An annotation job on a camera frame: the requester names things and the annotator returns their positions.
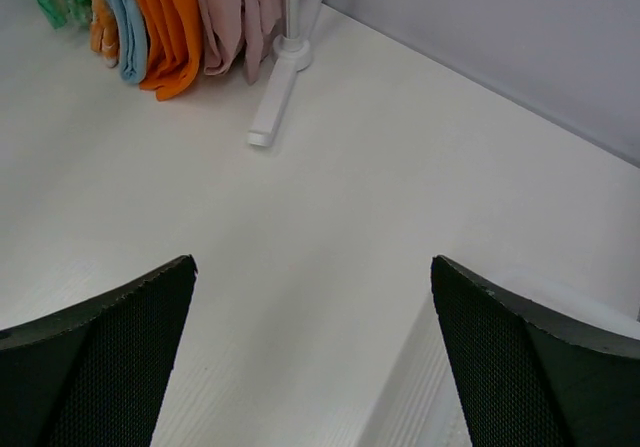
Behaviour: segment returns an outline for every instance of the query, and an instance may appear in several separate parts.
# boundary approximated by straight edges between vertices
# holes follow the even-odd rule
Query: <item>stand base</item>
[[[306,69],[313,60],[309,37],[318,20],[322,0],[300,0],[301,48],[290,51],[287,40],[279,36],[273,44],[276,63],[267,84],[267,91],[249,131],[251,145],[270,147],[280,127],[284,109],[289,101],[298,72]]]

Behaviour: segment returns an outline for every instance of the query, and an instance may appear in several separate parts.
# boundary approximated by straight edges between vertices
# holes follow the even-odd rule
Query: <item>light blue cloth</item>
[[[139,84],[147,75],[147,29],[136,0],[106,0],[118,24],[120,76]]]

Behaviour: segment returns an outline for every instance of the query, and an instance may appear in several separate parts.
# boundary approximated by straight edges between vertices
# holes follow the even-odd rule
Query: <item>pink towel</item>
[[[198,0],[206,34],[204,72],[220,75],[245,52],[245,75],[258,79],[260,62],[271,47],[282,17],[282,0]]]

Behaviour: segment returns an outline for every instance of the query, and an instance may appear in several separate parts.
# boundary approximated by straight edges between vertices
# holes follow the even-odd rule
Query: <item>white stand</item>
[[[249,131],[250,144],[270,147],[273,143],[296,76],[313,60],[309,37],[321,5],[322,0],[285,0],[285,34],[273,43],[276,63]]]

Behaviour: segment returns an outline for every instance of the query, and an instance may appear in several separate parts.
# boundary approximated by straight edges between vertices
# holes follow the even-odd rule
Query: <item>gray wall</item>
[[[328,3],[640,165],[640,0]]]

